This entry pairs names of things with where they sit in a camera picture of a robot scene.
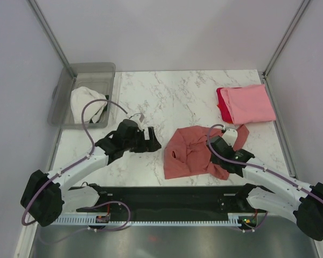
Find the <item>salmon red t-shirt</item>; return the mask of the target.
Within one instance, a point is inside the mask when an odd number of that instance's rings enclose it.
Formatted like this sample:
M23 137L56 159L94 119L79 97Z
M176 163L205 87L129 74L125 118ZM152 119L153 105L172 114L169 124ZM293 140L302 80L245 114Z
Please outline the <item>salmon red t-shirt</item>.
M227 180L229 172L210 163L211 153L206 146L207 135L222 136L220 129L190 126L179 128L164 149L164 176L174 178L210 174L220 180Z

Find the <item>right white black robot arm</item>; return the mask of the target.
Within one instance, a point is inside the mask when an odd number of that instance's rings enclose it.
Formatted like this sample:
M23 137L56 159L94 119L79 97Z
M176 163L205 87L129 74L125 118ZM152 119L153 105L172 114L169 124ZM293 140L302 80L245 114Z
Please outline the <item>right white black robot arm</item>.
M295 223L308 237L323 240L323 184L311 185L273 171L244 149L233 150L222 137L207 139L211 162L250 180L236 197L237 208L264 210Z

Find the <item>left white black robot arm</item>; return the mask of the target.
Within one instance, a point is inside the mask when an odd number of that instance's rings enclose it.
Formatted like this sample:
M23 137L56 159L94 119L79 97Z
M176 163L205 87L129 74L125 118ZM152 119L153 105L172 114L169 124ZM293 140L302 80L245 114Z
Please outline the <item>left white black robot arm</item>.
M30 175L20 200L25 209L23 215L30 214L35 222L46 227L71 204L74 209L90 206L95 211L103 211L108 203L106 196L93 186L85 187L78 194L74 184L120 159L126 151L152 153L161 149L154 127L141 128L133 119L124 119L116 130L91 143L88 153L73 163L47 173L36 170Z

